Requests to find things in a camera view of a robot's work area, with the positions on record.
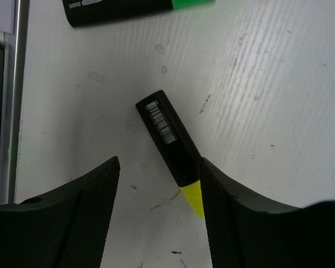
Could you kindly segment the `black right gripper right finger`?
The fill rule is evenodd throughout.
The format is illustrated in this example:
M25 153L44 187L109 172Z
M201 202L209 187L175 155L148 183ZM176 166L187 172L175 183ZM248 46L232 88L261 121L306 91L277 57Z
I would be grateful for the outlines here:
M200 165L214 267L335 267L335 200L297 208Z

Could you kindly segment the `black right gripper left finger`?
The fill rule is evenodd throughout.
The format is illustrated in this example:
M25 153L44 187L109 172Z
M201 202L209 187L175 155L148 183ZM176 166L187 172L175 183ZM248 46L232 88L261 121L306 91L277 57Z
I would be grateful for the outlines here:
M119 172L112 157L49 192L0 205L0 267L100 267Z

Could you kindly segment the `yellow highlighter marker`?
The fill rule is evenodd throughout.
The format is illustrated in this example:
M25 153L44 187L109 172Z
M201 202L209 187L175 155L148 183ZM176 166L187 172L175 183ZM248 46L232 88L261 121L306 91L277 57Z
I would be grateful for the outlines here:
M167 95L159 90L139 101L136 109L176 184L195 214L203 218L202 156Z

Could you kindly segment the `green highlighter marker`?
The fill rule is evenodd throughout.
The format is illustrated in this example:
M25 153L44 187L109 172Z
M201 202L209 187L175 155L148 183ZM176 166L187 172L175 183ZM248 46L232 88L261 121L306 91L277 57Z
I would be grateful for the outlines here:
M84 27L154 15L205 3L206 1L196 0L98 0L63 1L63 7L72 27Z

